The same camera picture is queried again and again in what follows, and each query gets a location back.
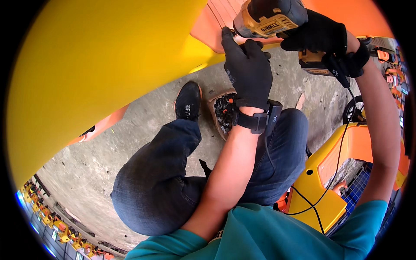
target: hand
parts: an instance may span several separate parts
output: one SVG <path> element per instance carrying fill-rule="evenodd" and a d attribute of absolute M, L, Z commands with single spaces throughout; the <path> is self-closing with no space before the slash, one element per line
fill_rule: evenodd
<path fill-rule="evenodd" d="M 266 110 L 273 81 L 270 53 L 262 52 L 263 44 L 253 40 L 247 40 L 239 46 L 228 27 L 223 28 L 222 38 L 224 69 L 237 92 L 236 106 Z"/>
<path fill-rule="evenodd" d="M 347 51 L 345 25 L 309 9 L 307 13 L 309 21 L 280 43 L 282 49 L 345 54 Z"/>

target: teal t-shirt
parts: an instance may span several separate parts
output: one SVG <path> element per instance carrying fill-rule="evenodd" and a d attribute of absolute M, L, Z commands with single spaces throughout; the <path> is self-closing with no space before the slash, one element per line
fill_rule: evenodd
<path fill-rule="evenodd" d="M 149 237 L 130 251 L 126 260 L 364 259 L 386 210 L 385 201 L 362 204 L 335 234 L 326 237 L 270 207 L 239 204 L 228 212 L 224 229 L 209 243 L 180 229 Z"/>

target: black sneaker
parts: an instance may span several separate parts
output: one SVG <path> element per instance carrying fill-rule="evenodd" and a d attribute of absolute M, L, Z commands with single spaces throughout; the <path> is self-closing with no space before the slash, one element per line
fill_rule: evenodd
<path fill-rule="evenodd" d="M 175 101 L 176 119 L 198 121 L 202 90 L 197 83 L 187 82 L 179 91 Z"/>

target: concrete floor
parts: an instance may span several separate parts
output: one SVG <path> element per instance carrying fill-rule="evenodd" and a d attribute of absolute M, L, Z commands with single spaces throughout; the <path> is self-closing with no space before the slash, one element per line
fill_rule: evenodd
<path fill-rule="evenodd" d="M 280 48 L 269 52 L 273 72 L 270 98 L 289 108 L 295 107 L 299 96 L 305 93 L 302 111 L 309 119 L 308 145 L 315 152 L 341 126 L 342 112 L 351 97 L 335 78 L 302 71 L 297 52 Z M 65 147 L 37 172 L 51 192 L 51 199 L 93 231 L 97 240 L 130 250 L 146 238 L 122 223 L 113 209 L 110 193 L 123 164 L 151 141 L 162 125 L 175 119 L 173 102 L 188 80 L 201 86 L 203 105 L 207 98 L 231 87 L 223 63 L 186 75 L 132 102 L 124 118 L 112 127 L 114 133 L 108 129 L 90 142 Z M 354 80 L 352 91 L 359 95 Z M 211 115 L 204 107 L 202 110 L 202 141 L 188 158 L 188 176 L 204 176 L 198 158 L 212 168 L 224 145 Z"/>

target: jeans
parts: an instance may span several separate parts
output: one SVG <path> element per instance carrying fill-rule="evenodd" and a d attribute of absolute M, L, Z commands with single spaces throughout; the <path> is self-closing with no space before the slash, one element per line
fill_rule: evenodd
<path fill-rule="evenodd" d="M 272 206 L 305 168 L 306 116 L 285 109 L 267 147 L 260 136 L 254 171 L 239 203 Z M 121 220 L 143 235 L 164 235 L 179 229 L 198 205 L 206 177 L 185 177 L 187 157 L 201 141 L 198 123 L 177 119 L 162 126 L 121 168 L 111 198 Z"/>

